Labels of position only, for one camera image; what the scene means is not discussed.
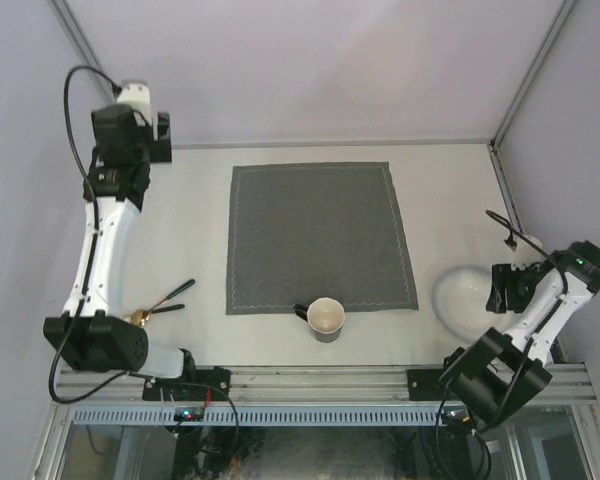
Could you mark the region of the white bowl plate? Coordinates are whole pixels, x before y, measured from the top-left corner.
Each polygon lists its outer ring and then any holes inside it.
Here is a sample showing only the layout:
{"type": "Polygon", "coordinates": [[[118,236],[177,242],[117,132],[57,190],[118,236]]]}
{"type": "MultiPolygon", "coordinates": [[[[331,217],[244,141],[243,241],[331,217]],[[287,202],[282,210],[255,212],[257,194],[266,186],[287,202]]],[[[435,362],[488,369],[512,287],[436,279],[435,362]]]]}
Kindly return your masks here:
{"type": "Polygon", "coordinates": [[[486,310],[491,272],[480,266],[461,265],[444,272],[435,282],[431,303],[438,321],[465,343],[478,340],[489,328],[503,333],[519,315],[486,310]]]}

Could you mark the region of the grey cloth napkin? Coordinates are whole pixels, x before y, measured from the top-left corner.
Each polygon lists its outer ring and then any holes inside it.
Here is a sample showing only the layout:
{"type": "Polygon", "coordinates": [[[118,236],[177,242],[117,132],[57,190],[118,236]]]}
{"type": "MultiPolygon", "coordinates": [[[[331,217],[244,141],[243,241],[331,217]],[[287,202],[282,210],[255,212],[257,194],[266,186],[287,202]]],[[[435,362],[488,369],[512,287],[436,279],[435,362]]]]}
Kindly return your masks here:
{"type": "Polygon", "coordinates": [[[388,163],[234,167],[227,314],[289,313],[320,297],[349,312],[419,308],[388,163]]]}

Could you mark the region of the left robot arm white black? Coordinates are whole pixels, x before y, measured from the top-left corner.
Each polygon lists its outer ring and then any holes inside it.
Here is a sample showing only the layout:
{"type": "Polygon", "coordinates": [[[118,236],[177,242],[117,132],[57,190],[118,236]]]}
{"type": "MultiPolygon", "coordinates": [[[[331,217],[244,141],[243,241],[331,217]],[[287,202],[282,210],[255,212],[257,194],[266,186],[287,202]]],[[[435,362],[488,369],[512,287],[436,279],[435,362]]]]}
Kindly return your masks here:
{"type": "Polygon", "coordinates": [[[132,376],[186,400],[199,387],[191,352],[151,341],[143,326],[126,318],[122,305],[124,268],[151,167],[172,159],[170,116],[152,111],[145,81],[116,82],[94,67],[87,70],[109,84],[113,100],[92,111],[91,158],[76,162],[85,230],[70,295],[60,315],[43,325],[55,350],[48,392],[54,402],[69,405],[132,376]]]}

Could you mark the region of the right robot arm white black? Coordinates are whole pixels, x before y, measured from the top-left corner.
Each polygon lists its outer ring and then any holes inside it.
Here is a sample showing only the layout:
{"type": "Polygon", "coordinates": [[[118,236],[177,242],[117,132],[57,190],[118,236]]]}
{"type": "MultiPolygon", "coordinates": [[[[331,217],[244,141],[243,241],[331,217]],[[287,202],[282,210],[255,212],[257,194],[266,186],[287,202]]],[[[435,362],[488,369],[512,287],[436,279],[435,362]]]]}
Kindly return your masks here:
{"type": "Polygon", "coordinates": [[[504,216],[487,216],[505,227],[513,251],[528,247],[536,259],[496,264],[486,310],[518,314],[505,331],[489,328],[467,348],[456,349],[439,374],[441,391],[460,400],[478,421],[477,431],[501,425],[551,381],[550,350],[571,316],[600,292],[600,247],[584,240],[547,253],[504,216]]]}

